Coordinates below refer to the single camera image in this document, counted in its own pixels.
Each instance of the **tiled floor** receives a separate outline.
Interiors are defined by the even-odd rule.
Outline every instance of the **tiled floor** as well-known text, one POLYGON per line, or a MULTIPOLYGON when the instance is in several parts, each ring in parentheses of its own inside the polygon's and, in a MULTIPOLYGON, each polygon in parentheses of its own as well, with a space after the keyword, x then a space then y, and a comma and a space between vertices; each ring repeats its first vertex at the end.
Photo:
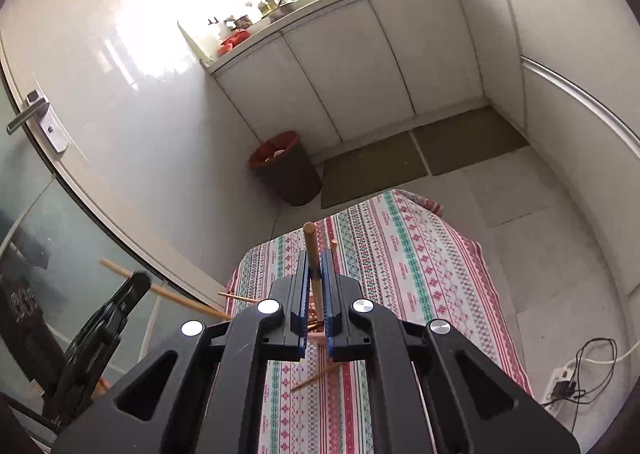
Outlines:
MULTIPOLYGON (((590 227, 531 147, 399 186, 442 203, 444 219, 481 244, 536 397, 552 370, 589 338, 612 337, 621 354, 628 349, 618 296, 590 227)), ((318 196, 304 207, 281 207, 273 237, 363 199, 321 209, 318 196)), ((588 356, 606 359, 606 354, 602 348, 588 356)), ((590 388, 607 368, 585 364, 581 372, 583 386, 590 388)), ((628 363, 621 362, 602 397, 580 408, 575 435, 584 452, 622 406, 629 376, 628 363)), ((561 410, 567 427, 574 411, 571 404, 561 410)))

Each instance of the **wooden chopstick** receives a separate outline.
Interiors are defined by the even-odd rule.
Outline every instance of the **wooden chopstick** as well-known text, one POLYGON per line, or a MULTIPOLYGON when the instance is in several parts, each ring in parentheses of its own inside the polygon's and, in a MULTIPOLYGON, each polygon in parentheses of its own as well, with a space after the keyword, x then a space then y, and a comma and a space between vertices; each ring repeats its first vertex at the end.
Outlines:
POLYGON ((314 381, 316 381, 318 378, 322 378, 325 374, 328 373, 332 373, 333 371, 340 369, 340 366, 342 365, 343 362, 336 362, 335 364, 330 365, 327 368, 324 368, 321 371, 318 371, 316 374, 314 374, 313 376, 311 376, 310 378, 307 378, 304 382, 297 384, 296 386, 293 386, 291 388, 291 392, 296 392, 297 390, 302 389, 303 387, 308 386, 309 384, 313 383, 314 381))
POLYGON ((320 253, 318 252, 318 236, 316 235, 316 225, 305 223, 302 227, 305 235, 306 260, 311 273, 311 290, 314 294, 314 306, 318 314, 318 320, 324 320, 322 305, 322 281, 320 280, 320 253))
MULTIPOLYGON (((113 273, 116 273, 121 277, 129 278, 133 275, 132 271, 129 271, 128 269, 121 267, 119 264, 116 264, 112 260, 105 259, 104 257, 100 259, 100 265, 110 269, 113 273)), ((200 313, 206 313, 207 315, 211 315, 212 317, 220 318, 223 320, 231 320, 232 318, 231 315, 228 315, 227 313, 223 313, 222 311, 212 308, 211 306, 207 306, 202 302, 197 302, 196 300, 178 295, 173 291, 169 291, 161 286, 156 286, 155 284, 152 284, 149 287, 149 291, 152 291, 162 298, 175 302, 180 306, 185 306, 186 308, 193 309, 194 311, 198 311, 200 313)))
POLYGON ((313 331, 316 328, 319 328, 319 326, 323 325, 324 322, 313 322, 312 324, 307 324, 306 325, 306 330, 307 331, 313 331))
POLYGON ((258 299, 250 299, 249 297, 241 297, 239 295, 233 295, 232 293, 224 293, 223 291, 219 291, 218 295, 222 295, 228 299, 241 300, 242 302, 250 302, 252 304, 256 302, 260 302, 258 299))

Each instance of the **cabinet door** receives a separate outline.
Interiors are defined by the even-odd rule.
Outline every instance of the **cabinet door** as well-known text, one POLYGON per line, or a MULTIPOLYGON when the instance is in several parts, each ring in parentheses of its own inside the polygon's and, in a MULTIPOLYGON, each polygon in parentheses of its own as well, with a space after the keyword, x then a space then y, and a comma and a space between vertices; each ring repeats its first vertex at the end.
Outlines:
POLYGON ((482 97, 459 0, 369 0, 398 60, 417 114, 482 97))
POLYGON ((640 280, 638 140, 606 108, 544 69, 526 68, 524 77, 529 135, 574 188, 628 294, 640 280))
POLYGON ((476 47, 486 97, 524 127, 520 49, 507 0, 460 1, 476 47))
POLYGON ((625 0, 511 0, 522 53, 640 134, 640 26, 625 0))
POLYGON ((293 24, 285 37, 343 140, 414 116, 367 0, 323 9, 293 24))
POLYGON ((239 56, 216 79, 261 140, 293 129, 308 152, 340 143, 318 95, 279 35, 239 56))

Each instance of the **striped tablecloth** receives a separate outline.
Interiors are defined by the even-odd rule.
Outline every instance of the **striped tablecloth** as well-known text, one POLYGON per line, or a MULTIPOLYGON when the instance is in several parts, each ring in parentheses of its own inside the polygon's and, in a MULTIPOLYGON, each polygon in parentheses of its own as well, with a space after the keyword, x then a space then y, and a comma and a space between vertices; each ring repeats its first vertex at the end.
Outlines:
MULTIPOLYGON (((456 232, 442 206, 402 190, 316 222, 321 249, 338 240, 339 273, 357 279, 364 296, 398 317, 451 322, 531 393, 504 322, 480 245, 456 232)), ((229 291, 263 298, 271 283, 295 272, 302 229, 249 250, 229 291)), ((228 300, 235 314, 243 302, 228 300)), ((324 347, 309 345, 301 362, 270 362, 260 424, 262 454, 371 453, 373 440, 364 362, 351 362, 302 390, 292 386, 326 367, 324 347)))

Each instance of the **green floor mat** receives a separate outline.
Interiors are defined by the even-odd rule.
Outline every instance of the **green floor mat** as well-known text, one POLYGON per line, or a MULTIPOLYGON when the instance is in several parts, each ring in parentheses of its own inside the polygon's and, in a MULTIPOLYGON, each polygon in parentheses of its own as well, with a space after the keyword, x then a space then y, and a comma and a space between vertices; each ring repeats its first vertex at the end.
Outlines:
POLYGON ((435 176, 528 145, 493 107, 482 107, 414 129, 435 176))
POLYGON ((321 206, 339 205, 426 175, 411 135, 404 132, 327 160, 321 206))

